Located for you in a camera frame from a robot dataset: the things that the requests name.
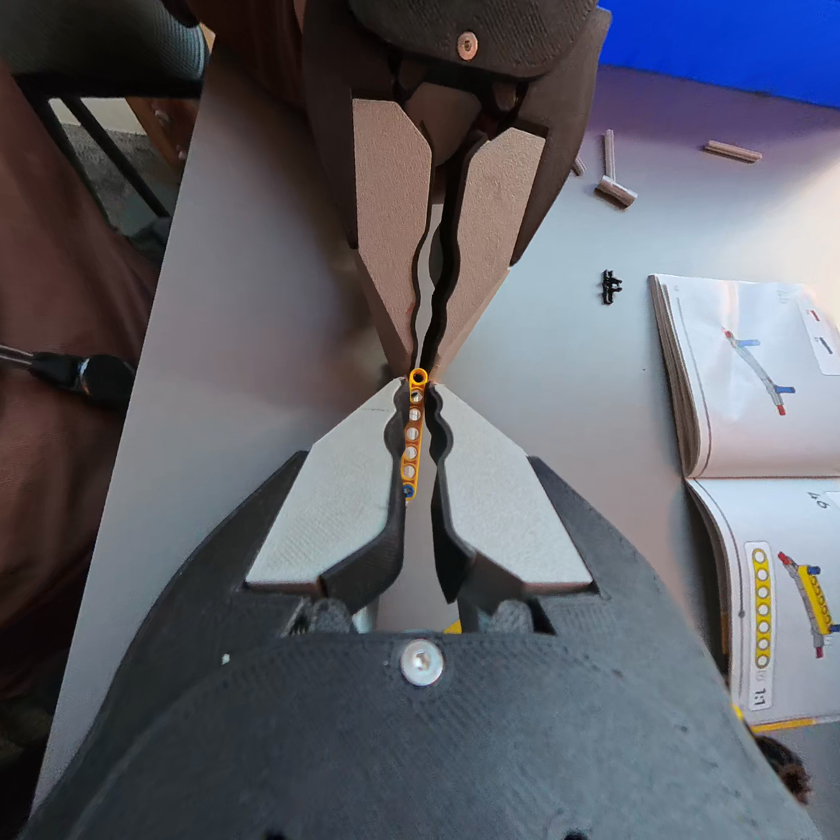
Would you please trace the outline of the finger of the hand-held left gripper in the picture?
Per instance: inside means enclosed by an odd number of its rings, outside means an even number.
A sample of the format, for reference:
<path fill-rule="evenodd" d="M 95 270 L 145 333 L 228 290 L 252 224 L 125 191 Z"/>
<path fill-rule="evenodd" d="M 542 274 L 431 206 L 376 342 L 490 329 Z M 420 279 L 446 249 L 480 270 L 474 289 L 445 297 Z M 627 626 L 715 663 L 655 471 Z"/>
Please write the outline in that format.
<path fill-rule="evenodd" d="M 447 172 L 438 227 L 440 273 L 420 365 L 443 380 L 506 279 L 544 138 L 509 128 L 494 139 L 471 132 Z"/>
<path fill-rule="evenodd" d="M 427 233 L 432 149 L 395 101 L 352 100 L 357 263 L 394 375 L 413 368 L 417 255 Z"/>

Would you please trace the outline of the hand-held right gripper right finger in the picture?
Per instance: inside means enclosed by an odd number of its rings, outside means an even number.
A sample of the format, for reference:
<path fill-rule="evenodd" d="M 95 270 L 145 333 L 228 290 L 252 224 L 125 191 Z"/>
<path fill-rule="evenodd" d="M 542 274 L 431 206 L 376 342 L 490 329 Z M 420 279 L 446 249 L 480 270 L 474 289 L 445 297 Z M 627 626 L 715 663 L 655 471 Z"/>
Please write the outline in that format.
<path fill-rule="evenodd" d="M 583 592 L 594 581 L 526 452 L 443 385 L 427 392 L 436 466 L 430 506 L 448 603 Z"/>

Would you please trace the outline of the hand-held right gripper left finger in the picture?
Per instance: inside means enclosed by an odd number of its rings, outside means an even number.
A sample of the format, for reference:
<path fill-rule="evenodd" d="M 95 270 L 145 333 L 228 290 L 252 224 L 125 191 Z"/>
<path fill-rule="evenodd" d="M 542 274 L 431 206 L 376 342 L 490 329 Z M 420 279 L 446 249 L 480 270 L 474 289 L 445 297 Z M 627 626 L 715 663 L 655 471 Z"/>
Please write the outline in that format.
<path fill-rule="evenodd" d="M 247 572 L 249 589 L 333 599 L 356 614 L 395 582 L 407 409 L 407 379 L 396 377 L 309 449 Z"/>

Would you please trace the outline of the yellow lego beam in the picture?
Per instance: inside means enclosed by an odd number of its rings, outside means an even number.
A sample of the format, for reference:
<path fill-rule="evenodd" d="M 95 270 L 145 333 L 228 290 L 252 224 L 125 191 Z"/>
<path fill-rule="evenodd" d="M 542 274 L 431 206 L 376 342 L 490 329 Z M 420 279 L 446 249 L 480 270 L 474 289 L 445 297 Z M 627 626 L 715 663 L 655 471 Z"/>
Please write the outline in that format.
<path fill-rule="evenodd" d="M 417 493 L 427 383 L 428 374 L 424 368 L 415 368 L 408 376 L 408 420 L 404 429 L 404 447 L 400 463 L 400 480 L 406 502 L 414 499 Z"/>

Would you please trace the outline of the grey lego axle with connector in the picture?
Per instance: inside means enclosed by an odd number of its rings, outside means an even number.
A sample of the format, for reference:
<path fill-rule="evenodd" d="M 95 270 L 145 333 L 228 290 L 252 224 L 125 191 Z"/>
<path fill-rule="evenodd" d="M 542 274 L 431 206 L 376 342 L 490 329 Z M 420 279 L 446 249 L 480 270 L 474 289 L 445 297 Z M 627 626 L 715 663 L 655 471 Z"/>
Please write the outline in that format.
<path fill-rule="evenodd" d="M 621 208 L 629 208 L 637 200 L 637 193 L 618 182 L 616 177 L 615 135 L 607 129 L 602 140 L 603 174 L 595 185 L 594 193 Z"/>

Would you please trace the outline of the grey lego bar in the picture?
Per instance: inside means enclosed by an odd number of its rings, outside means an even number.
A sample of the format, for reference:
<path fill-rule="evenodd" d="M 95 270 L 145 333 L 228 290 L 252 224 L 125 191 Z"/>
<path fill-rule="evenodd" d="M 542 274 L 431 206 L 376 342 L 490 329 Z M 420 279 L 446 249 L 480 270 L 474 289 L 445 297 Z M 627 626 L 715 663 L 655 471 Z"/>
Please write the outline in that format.
<path fill-rule="evenodd" d="M 724 143 L 718 140 L 709 140 L 702 146 L 702 150 L 709 154 L 718 155 L 750 165 L 760 162 L 763 158 L 763 154 L 759 151 L 750 150 L 733 143 Z"/>

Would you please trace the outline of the lego instruction booklet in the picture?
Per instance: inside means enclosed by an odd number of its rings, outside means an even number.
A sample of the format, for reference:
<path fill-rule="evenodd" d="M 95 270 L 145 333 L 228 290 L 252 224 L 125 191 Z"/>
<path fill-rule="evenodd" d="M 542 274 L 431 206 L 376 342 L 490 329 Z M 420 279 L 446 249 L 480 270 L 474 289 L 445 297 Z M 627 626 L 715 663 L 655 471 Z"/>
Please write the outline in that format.
<path fill-rule="evenodd" d="M 802 285 L 648 284 L 733 705 L 756 732 L 838 721 L 837 327 Z"/>

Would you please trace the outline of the blue sheet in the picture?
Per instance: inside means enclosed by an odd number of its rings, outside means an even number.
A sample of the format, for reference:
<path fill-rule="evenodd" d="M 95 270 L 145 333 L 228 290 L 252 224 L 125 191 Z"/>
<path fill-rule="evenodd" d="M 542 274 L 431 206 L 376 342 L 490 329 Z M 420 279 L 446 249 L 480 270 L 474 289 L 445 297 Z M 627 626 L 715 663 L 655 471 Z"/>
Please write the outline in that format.
<path fill-rule="evenodd" d="M 602 1 L 604 65 L 839 108 L 838 1 Z"/>

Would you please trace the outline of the black office chair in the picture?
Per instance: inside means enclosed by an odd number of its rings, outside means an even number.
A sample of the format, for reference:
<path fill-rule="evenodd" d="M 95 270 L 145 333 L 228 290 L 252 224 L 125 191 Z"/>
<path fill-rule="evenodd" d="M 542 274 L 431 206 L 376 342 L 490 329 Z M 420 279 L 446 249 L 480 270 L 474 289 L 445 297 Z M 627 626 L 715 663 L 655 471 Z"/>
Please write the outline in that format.
<path fill-rule="evenodd" d="M 170 218 L 87 98 L 197 100 L 211 54 L 185 2 L 2 1 L 2 61 L 103 215 L 107 212 L 51 108 L 63 102 L 156 217 Z"/>

